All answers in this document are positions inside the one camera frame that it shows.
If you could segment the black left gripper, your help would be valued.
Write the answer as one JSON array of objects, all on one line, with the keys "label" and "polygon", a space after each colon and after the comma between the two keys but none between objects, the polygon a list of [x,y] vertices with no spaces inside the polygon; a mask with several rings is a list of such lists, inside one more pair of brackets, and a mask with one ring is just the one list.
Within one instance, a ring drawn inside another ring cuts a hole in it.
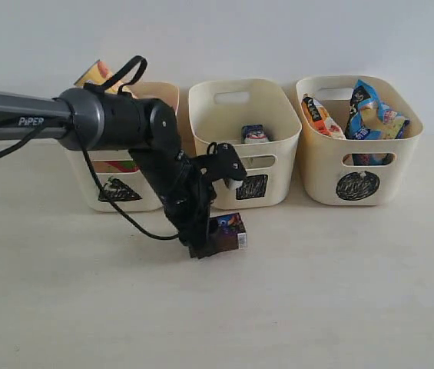
[{"label": "black left gripper", "polygon": [[220,225],[216,217],[210,218],[210,205],[216,193],[195,160],[181,149],[170,153],[132,148],[130,156],[161,201],[180,242],[188,246],[190,258],[218,254]]}]

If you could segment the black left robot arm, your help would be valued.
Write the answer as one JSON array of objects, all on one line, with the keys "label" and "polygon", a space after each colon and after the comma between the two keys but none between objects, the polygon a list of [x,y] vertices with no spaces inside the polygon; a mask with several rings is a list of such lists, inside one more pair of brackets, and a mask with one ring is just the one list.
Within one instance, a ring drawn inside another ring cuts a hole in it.
[{"label": "black left robot arm", "polygon": [[97,86],[70,88],[51,100],[0,92],[0,141],[14,141],[0,151],[0,159],[36,138],[53,138],[69,151],[81,152],[94,183],[114,210],[141,233],[161,240],[121,209],[89,155],[127,151],[190,255],[205,258],[218,252],[217,222],[210,219],[216,194],[197,160],[184,152],[174,109],[162,100],[106,94]]}]

